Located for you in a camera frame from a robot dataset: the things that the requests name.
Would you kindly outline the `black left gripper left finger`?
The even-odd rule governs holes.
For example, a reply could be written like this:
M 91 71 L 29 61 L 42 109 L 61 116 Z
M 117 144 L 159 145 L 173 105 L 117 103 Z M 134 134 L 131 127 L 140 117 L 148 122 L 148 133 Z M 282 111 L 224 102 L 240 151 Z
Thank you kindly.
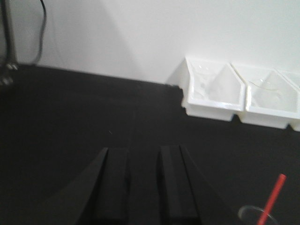
M 128 224 L 129 153 L 103 148 L 69 184 L 34 211 L 34 225 Z

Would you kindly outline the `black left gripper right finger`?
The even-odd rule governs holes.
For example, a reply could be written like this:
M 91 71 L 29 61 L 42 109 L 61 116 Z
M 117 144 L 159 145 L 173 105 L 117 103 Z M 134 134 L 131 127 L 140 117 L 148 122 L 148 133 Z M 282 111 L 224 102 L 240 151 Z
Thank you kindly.
M 183 146 L 162 146 L 157 188 L 163 225 L 235 225 L 237 216 L 217 195 Z

